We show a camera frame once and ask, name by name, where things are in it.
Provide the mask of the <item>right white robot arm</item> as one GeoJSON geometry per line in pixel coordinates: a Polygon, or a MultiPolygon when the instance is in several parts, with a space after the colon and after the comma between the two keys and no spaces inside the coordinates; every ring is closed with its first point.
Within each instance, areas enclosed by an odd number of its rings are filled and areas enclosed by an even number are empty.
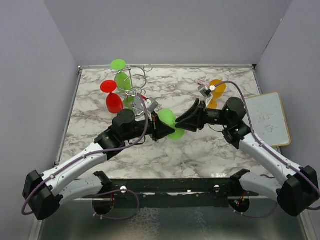
{"type": "Polygon", "coordinates": [[[261,164],[273,179],[267,179],[251,172],[245,172],[230,182],[229,189],[240,196],[244,192],[254,192],[276,201],[290,216],[296,217],[320,198],[318,176],[311,166],[301,167],[288,160],[261,140],[245,124],[247,111],[238,97],[229,98],[224,107],[208,109],[197,99],[193,106],[176,120],[176,127],[190,132],[202,130],[206,124],[220,125],[224,139],[251,156],[261,164]]]}

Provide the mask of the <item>orange plastic wine glass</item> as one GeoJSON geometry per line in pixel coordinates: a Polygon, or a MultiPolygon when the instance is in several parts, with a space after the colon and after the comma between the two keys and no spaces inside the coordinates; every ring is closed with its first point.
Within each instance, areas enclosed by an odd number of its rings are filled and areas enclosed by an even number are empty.
{"type": "Polygon", "coordinates": [[[223,81],[220,79],[214,79],[209,83],[209,86],[215,86],[215,91],[212,93],[213,98],[207,105],[208,109],[216,109],[218,107],[217,99],[219,99],[226,90],[226,84],[221,84],[217,86],[218,84],[222,83],[223,81]]]}

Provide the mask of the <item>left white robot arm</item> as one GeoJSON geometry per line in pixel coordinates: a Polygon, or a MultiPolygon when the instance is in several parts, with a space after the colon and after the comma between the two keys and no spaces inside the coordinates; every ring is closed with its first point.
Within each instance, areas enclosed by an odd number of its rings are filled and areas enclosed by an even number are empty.
{"type": "Polygon", "coordinates": [[[146,114],[141,121],[136,121],[132,110],[121,110],[112,120],[112,125],[82,152],[57,168],[43,173],[36,170],[28,173],[22,191],[25,202],[21,213],[24,216],[34,215],[39,221],[50,217],[65,198],[63,189],[77,177],[127,149],[126,141],[135,139],[131,144],[135,146],[146,135],[157,141],[173,134],[175,122],[176,116],[169,109],[146,114]]]}

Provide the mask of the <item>red plastic wine glass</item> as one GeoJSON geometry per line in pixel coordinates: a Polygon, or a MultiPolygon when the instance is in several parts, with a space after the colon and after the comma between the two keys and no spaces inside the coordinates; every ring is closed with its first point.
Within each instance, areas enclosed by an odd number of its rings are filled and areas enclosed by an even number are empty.
{"type": "Polygon", "coordinates": [[[118,114],[121,110],[124,109],[124,104],[121,97],[114,93],[118,85],[114,80],[106,80],[100,85],[100,90],[103,93],[107,93],[106,97],[106,106],[110,113],[118,114]]]}

